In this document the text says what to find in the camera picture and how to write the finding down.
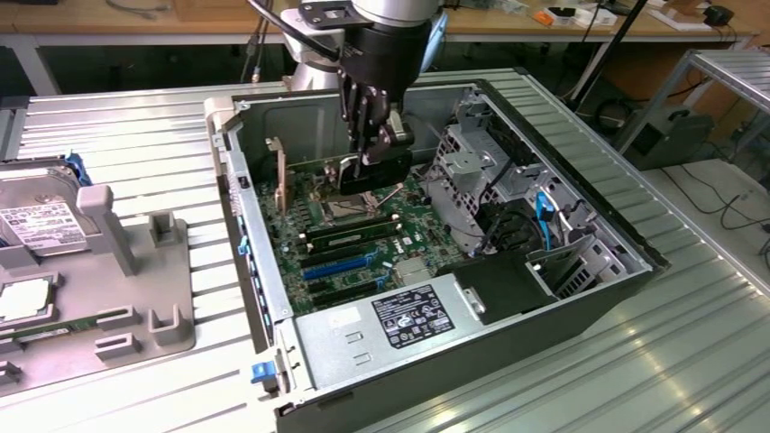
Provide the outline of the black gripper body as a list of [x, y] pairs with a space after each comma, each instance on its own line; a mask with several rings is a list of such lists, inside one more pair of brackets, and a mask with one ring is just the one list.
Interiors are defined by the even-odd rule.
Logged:
[[349, 27], [339, 59], [345, 77], [363, 86], [406, 90], [421, 74], [431, 30], [430, 21], [413, 27]]

